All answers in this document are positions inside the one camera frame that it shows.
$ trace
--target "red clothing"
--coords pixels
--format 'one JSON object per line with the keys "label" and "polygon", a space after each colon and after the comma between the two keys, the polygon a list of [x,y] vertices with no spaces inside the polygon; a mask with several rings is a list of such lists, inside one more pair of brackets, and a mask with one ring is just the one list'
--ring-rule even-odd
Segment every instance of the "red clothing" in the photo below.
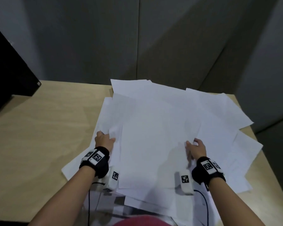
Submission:
{"label": "red clothing", "polygon": [[153,216],[136,216],[116,223],[114,226],[170,226]]}

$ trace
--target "wrist-worn device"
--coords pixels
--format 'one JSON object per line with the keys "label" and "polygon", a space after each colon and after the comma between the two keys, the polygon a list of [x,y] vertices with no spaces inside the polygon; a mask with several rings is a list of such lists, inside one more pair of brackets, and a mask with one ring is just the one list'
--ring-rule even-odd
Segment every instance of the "wrist-worn device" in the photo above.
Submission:
{"label": "wrist-worn device", "polygon": [[205,156],[197,160],[197,166],[192,170],[192,178],[199,184],[203,182],[207,190],[212,178],[222,178],[226,181],[219,165]]}
{"label": "wrist-worn device", "polygon": [[95,170],[95,177],[103,178],[109,171],[109,151],[105,147],[96,147],[82,158],[80,167],[89,166]]}

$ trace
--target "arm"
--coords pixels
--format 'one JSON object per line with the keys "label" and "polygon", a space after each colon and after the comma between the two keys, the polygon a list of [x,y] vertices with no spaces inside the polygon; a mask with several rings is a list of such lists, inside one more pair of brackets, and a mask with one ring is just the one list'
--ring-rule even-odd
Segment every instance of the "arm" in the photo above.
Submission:
{"label": "arm", "polygon": [[[95,137],[95,147],[102,146],[112,151],[115,138],[101,131]],[[72,226],[75,222],[88,190],[94,179],[95,171],[83,166],[79,171],[41,208],[29,226]]]}
{"label": "arm", "polygon": [[[198,146],[187,141],[186,149],[197,161],[200,157],[206,156],[206,150],[201,140],[195,138],[194,141],[198,143]],[[208,188],[224,226],[264,226],[259,217],[222,178],[211,179]]]}

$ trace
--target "person's left hand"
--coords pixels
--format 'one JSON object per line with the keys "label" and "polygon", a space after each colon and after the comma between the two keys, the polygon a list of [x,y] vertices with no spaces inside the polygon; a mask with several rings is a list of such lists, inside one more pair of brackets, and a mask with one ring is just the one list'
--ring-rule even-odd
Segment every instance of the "person's left hand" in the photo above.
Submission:
{"label": "person's left hand", "polygon": [[109,134],[104,134],[101,131],[97,132],[97,136],[94,138],[95,147],[105,147],[109,152],[112,151],[113,144],[115,142],[115,138],[109,137]]}

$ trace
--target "light wood tabletop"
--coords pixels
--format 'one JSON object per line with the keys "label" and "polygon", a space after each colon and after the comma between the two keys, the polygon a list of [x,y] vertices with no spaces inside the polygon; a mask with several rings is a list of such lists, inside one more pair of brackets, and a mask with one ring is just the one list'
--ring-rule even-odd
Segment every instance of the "light wood tabletop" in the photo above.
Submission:
{"label": "light wood tabletop", "polygon": [[[104,98],[113,95],[106,85],[41,83],[0,112],[0,220],[29,222],[67,182],[61,169],[89,146]],[[250,127],[242,131],[256,139]],[[283,225],[283,192],[262,151],[246,178],[253,190],[239,196],[266,225]]]}

